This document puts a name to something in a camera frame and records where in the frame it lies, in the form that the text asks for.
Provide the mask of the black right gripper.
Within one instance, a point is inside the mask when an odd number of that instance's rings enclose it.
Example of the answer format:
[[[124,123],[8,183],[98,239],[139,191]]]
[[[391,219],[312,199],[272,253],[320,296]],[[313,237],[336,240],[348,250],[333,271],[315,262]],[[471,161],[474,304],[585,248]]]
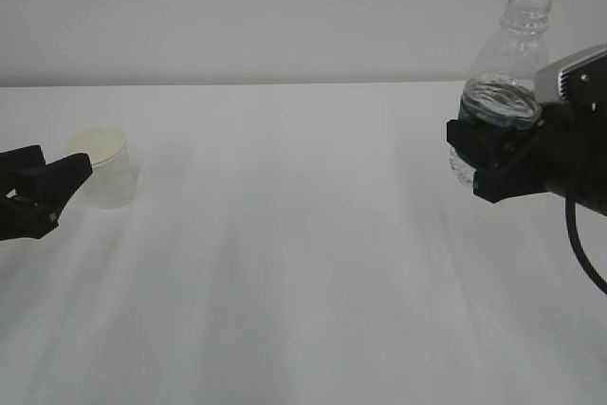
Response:
[[[606,213],[606,113],[569,117],[552,107],[529,130],[464,120],[447,122],[447,143],[476,171],[473,193],[488,202],[539,193]]]

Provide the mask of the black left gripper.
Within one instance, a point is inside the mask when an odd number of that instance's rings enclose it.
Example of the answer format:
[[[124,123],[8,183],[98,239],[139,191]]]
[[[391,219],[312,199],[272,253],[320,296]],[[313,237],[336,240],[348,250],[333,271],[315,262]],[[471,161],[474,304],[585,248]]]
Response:
[[[69,200],[92,175],[86,153],[45,165],[40,145],[1,153],[2,241],[42,239],[55,230]],[[20,189],[28,181],[24,172],[31,170],[31,189]]]

